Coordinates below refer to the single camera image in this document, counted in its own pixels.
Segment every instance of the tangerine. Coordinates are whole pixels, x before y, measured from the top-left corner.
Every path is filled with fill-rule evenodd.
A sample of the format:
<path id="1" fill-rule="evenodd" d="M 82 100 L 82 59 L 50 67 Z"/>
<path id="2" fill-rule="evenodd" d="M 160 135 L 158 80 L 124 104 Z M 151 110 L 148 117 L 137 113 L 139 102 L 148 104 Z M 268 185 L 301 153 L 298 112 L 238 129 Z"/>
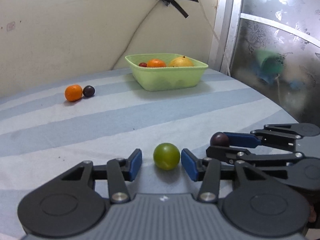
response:
<path id="1" fill-rule="evenodd" d="M 163 60 L 153 58 L 147 62 L 147 67 L 166 67 L 167 65 Z"/>
<path id="2" fill-rule="evenodd" d="M 82 97 L 82 87 L 79 85 L 68 86 L 64 91 L 64 96 L 69 102 L 79 100 Z"/>

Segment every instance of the ribbed gray surface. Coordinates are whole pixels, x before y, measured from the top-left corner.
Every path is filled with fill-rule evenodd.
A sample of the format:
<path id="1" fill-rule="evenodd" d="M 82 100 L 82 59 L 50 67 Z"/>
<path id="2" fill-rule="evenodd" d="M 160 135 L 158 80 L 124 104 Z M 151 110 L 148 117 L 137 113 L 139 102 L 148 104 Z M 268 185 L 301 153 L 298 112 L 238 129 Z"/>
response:
<path id="1" fill-rule="evenodd" d="M 26 236 L 24 240 L 38 240 Z M 95 228 L 69 240 L 252 240 L 228 224 L 218 208 L 196 202 L 190 194 L 138 194 L 114 205 Z M 279 240 L 303 240 L 302 235 Z"/>

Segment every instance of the green plastic basket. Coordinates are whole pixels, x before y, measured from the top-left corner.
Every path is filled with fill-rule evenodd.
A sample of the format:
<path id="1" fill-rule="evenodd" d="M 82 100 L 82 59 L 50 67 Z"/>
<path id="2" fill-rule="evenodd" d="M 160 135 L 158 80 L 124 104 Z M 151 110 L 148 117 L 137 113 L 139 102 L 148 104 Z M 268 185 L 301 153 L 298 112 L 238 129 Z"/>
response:
<path id="1" fill-rule="evenodd" d="M 193 67 L 139 67 L 141 62 L 148 62 L 153 58 L 163 60 L 167 65 L 180 54 L 158 53 L 128 55 L 125 59 L 129 62 L 132 74 L 136 81 L 148 91 L 188 88 L 196 86 L 204 71 L 208 68 L 206 63 L 189 58 Z"/>

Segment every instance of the orange fruit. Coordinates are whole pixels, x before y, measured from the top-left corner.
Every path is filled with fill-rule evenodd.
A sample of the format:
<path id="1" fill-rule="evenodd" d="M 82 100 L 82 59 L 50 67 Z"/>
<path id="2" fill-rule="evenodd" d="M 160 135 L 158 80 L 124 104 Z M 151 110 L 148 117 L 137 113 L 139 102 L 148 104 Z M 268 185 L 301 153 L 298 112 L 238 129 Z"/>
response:
<path id="1" fill-rule="evenodd" d="M 82 87 L 79 85 L 68 86 L 64 92 L 64 96 L 69 102 L 79 100 L 82 97 Z"/>
<path id="2" fill-rule="evenodd" d="M 147 62 L 147 67 L 166 67 L 167 65 L 163 60 L 153 58 Z"/>

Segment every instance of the glass panel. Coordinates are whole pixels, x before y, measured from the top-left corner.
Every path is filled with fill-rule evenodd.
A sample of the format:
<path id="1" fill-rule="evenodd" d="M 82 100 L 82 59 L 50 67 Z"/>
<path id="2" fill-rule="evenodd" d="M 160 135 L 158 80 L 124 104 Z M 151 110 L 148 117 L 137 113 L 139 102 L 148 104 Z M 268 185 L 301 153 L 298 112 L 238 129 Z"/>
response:
<path id="1" fill-rule="evenodd" d="M 242 19 L 231 75 L 320 125 L 320 48 L 285 31 Z"/>
<path id="2" fill-rule="evenodd" d="M 244 0 L 242 12 L 281 22 L 320 39 L 320 0 Z"/>

